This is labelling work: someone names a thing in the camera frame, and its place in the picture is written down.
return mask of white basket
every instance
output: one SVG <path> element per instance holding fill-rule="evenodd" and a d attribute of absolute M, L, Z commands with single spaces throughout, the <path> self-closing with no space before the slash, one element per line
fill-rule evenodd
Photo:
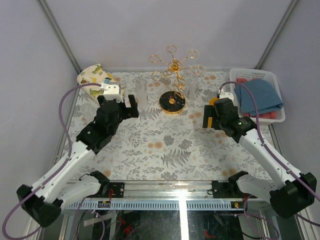
<path fill-rule="evenodd" d="M 276 75 L 274 75 L 272 72 L 256 70 L 256 69 L 232 68 L 230 70 L 230 81 L 236 82 L 238 78 L 244 78 L 248 81 L 251 81 L 253 78 L 266 80 L 268 83 L 270 83 L 273 86 L 274 90 L 279 95 L 280 99 L 282 100 Z M 239 116 L 242 117 L 243 115 L 241 113 L 239 100 L 238 100 L 236 92 L 235 92 L 235 87 L 236 87 L 235 84 L 230 84 L 230 91 L 234 96 L 234 105 L 238 106 Z M 255 117 L 250 117 L 250 118 L 254 122 L 256 122 Z M 285 109 L 282 108 L 282 109 L 276 111 L 276 119 L 259 118 L 259 123 L 261 123 L 263 125 L 269 125 L 272 123 L 281 123 L 285 119 L 286 119 Z"/>

